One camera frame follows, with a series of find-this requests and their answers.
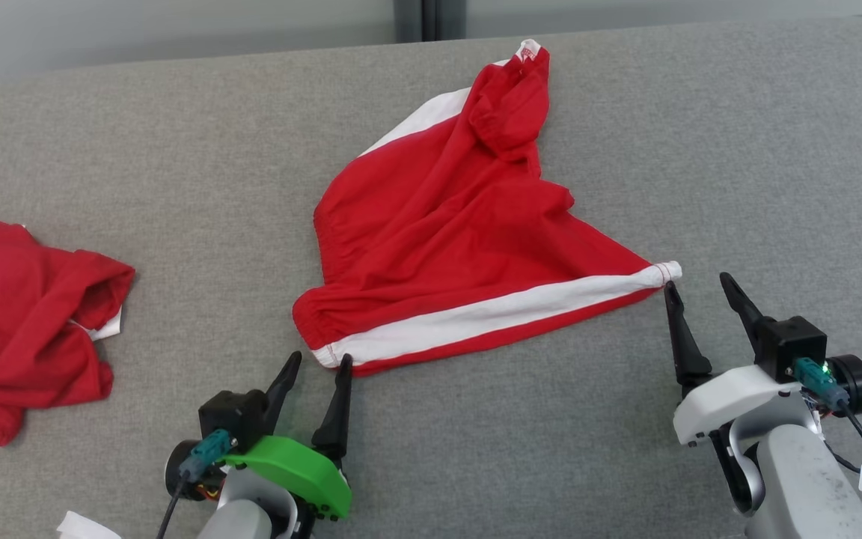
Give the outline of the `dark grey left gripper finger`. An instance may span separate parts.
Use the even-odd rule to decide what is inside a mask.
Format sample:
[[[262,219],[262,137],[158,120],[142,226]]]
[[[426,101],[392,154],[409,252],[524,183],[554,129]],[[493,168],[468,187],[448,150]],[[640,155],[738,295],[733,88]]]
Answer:
[[[311,437],[315,451],[329,460],[342,460],[348,451],[353,357],[344,354],[335,375],[335,392],[320,427]]]
[[[277,377],[266,390],[266,406],[261,416],[261,427],[266,436],[272,436],[283,409],[287,393],[293,388],[302,363],[302,353],[293,352],[285,362]]]

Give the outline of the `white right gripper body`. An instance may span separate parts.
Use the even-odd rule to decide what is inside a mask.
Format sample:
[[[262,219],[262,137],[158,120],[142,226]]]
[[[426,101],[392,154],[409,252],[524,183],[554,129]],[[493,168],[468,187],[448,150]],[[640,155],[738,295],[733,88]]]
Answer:
[[[800,383],[778,383],[756,365],[730,369],[683,398],[674,410],[674,432],[688,446],[745,414],[751,416],[751,433],[774,425],[805,427],[807,403],[800,390]]]

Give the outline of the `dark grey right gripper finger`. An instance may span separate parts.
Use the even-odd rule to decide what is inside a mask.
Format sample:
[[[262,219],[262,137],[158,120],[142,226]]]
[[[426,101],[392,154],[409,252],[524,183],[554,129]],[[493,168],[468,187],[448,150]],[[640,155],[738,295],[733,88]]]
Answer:
[[[721,287],[727,297],[729,307],[738,314],[742,321],[754,353],[759,353],[760,340],[757,334],[757,324],[764,318],[762,313],[757,309],[756,304],[753,304],[752,300],[749,300],[749,297],[731,273],[719,273],[719,280],[721,280]]]
[[[685,321],[685,306],[673,281],[664,286],[664,302],[673,349],[675,379],[681,389],[696,389],[711,381],[714,376],[711,362],[701,353]]]

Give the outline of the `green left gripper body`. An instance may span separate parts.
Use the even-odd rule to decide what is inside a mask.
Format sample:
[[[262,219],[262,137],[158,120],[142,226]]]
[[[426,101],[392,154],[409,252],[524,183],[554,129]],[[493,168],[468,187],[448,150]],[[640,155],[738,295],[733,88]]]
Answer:
[[[227,454],[223,463],[243,466],[263,480],[314,505],[331,520],[349,515],[352,491],[344,475],[324,454],[285,436],[264,436],[245,454]]]

